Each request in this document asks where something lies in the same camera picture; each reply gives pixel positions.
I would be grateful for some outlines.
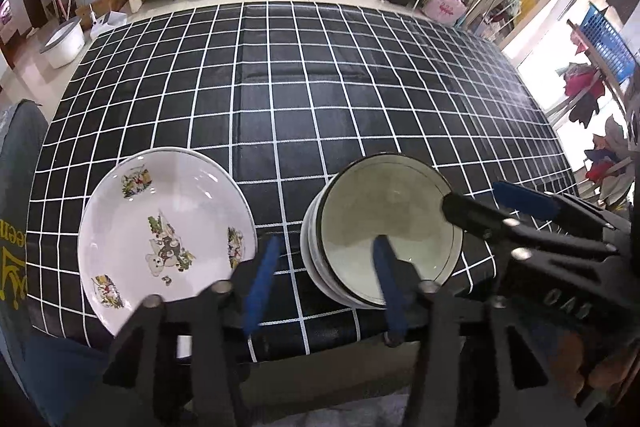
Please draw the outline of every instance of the light blue basket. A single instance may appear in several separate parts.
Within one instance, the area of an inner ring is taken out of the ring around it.
[[[631,76],[636,68],[634,56],[604,13],[592,3],[589,3],[589,11],[580,24],[580,31],[593,44],[619,83]]]

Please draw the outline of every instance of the bowl rim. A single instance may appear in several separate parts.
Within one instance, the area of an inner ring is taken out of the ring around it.
[[[364,298],[360,295],[357,295],[355,292],[353,292],[349,287],[347,287],[347,285],[337,276],[337,274],[334,271],[334,268],[331,266],[331,263],[329,263],[328,257],[326,255],[326,251],[324,249],[324,243],[322,241],[322,213],[324,211],[324,205],[326,203],[326,200],[329,196],[329,194],[331,193],[332,188],[334,188],[334,185],[337,183],[337,181],[343,176],[343,174],[345,174],[345,172],[350,171],[354,166],[356,166],[357,164],[364,162],[365,160],[370,160],[372,158],[376,158],[379,156],[395,156],[395,157],[401,157],[401,158],[407,158],[409,160],[413,160],[415,162],[418,162],[419,164],[427,167],[429,170],[433,171],[443,182],[444,184],[449,188],[449,192],[453,192],[453,189],[451,188],[451,185],[449,184],[449,182],[447,181],[447,179],[440,174],[440,172],[436,171],[436,169],[434,169],[432,166],[428,165],[427,163],[418,160],[417,158],[414,158],[413,156],[409,156],[406,154],[402,154],[402,153],[396,153],[396,152],[380,152],[380,153],[375,153],[369,156],[363,156],[362,158],[358,158],[357,160],[351,162],[349,165],[347,165],[343,170],[341,170],[340,172],[338,172],[330,181],[329,183],[327,183],[324,188],[322,189],[322,196],[320,198],[320,200],[317,202],[316,204],[316,219],[315,219],[315,223],[313,223],[313,225],[316,228],[316,243],[318,244],[318,253],[319,255],[322,257],[322,261],[324,261],[324,265],[328,268],[331,276],[333,277],[333,279],[338,283],[338,285],[340,286],[340,288],[342,288],[348,295],[352,296],[353,298],[362,301],[364,303],[367,303],[371,306],[377,307],[377,308],[384,308],[385,305],[378,303],[378,302],[374,302],[371,301],[370,299]],[[458,259],[460,257],[460,254],[462,253],[462,241],[463,241],[463,235],[464,235],[464,231],[461,230],[460,231],[460,245],[457,248],[453,248],[456,244],[456,228],[455,225],[452,225],[453,229],[454,229],[454,240],[453,240],[453,244],[452,244],[452,253],[450,253],[449,258],[447,259],[447,262],[444,264],[440,274],[438,275],[439,277],[444,274],[447,273],[446,275],[446,279],[448,279],[451,275],[451,273],[453,272],[453,270],[455,269],[455,265],[458,262]]]
[[[82,226],[84,225],[84,222],[85,222],[87,209],[89,208],[89,205],[91,204],[91,199],[94,197],[94,194],[96,194],[98,192],[98,189],[100,188],[101,185],[105,184],[106,181],[113,176],[114,172],[119,171],[122,168],[122,166],[126,165],[127,163],[130,163],[133,160],[136,160],[138,158],[138,156],[147,155],[147,154],[151,154],[151,153],[155,153],[155,152],[173,152],[173,153],[178,153],[178,154],[187,154],[189,156],[194,156],[195,158],[198,158],[198,159],[208,163],[212,167],[216,168],[217,170],[219,170],[220,173],[227,180],[229,180],[231,182],[231,184],[235,188],[236,192],[240,196],[242,204],[244,204],[244,207],[245,207],[247,213],[249,214],[249,220],[251,221],[252,232],[254,233],[254,245],[255,245],[255,249],[256,249],[254,251],[254,256],[255,256],[255,253],[257,253],[258,238],[257,238],[257,230],[255,228],[254,214],[252,214],[251,208],[249,207],[249,203],[246,201],[246,198],[244,197],[244,194],[242,193],[242,190],[240,189],[240,186],[235,181],[235,179],[233,179],[231,177],[231,174],[229,174],[226,171],[226,169],[224,169],[219,163],[213,161],[208,156],[205,156],[204,154],[202,154],[202,153],[200,153],[198,151],[194,151],[192,149],[187,149],[185,147],[162,146],[162,147],[151,147],[150,149],[139,151],[139,152],[137,152],[135,154],[132,154],[131,156],[128,156],[122,162],[116,164],[109,172],[107,172],[107,174],[105,174],[102,177],[100,182],[98,182],[98,184],[95,185],[94,191],[91,193],[91,196],[89,196],[89,200],[87,201],[86,205],[84,206],[84,209],[82,210],[82,217],[80,219],[80,227],[78,228],[78,254],[77,254],[78,255],[78,273],[80,275],[80,284],[82,286],[82,290],[87,295],[87,300],[89,301],[89,304],[91,305],[91,308],[92,308],[92,310],[94,312],[96,311],[94,309],[94,303],[93,303],[93,301],[92,301],[92,299],[91,299],[91,297],[89,295],[88,289],[86,289],[84,287],[84,277],[82,276],[83,274],[86,274],[86,270],[87,270],[87,267],[86,267],[86,264],[85,264],[85,260],[84,260],[85,256],[84,255],[80,255],[80,242],[81,242],[80,238],[81,238],[81,235],[82,235]],[[104,324],[102,321],[100,321],[100,323],[112,335],[116,334],[116,333],[113,333],[113,331],[111,331],[111,329],[106,324]]]

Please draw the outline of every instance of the bowl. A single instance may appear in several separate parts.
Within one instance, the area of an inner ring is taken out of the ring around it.
[[[78,235],[84,292],[116,334],[147,295],[197,295],[257,248],[238,185],[197,152],[159,147],[115,166],[86,205]]]
[[[384,307],[371,257],[373,240],[388,235],[398,258],[411,261],[421,279],[444,283],[458,261],[463,236],[441,210],[450,191],[441,174],[414,158],[389,153],[362,158],[311,203],[301,242],[308,241],[313,267],[332,293],[356,307]]]

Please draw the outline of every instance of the gift bag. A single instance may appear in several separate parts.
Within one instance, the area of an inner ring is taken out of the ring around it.
[[[422,12],[434,21],[453,26],[465,14],[466,6],[460,0],[430,0]]]

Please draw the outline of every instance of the floor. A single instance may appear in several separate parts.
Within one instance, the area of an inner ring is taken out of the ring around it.
[[[380,0],[145,0],[142,8],[137,13],[130,15],[129,22],[195,7],[253,1],[333,2],[348,6],[385,9],[413,14],[418,17],[422,16],[420,12],[412,12],[407,8],[388,2],[383,3]],[[123,12],[130,14],[129,4],[124,6]],[[81,62],[82,57],[91,46],[91,42],[87,42],[73,62],[63,68],[54,70],[47,60],[40,55],[40,47],[55,28],[56,23],[50,21],[30,37],[16,56],[15,70],[7,70],[0,78],[0,86],[2,86],[0,108],[18,102],[23,98],[29,98],[41,105],[42,113],[47,118],[47,121],[52,120],[66,85]]]

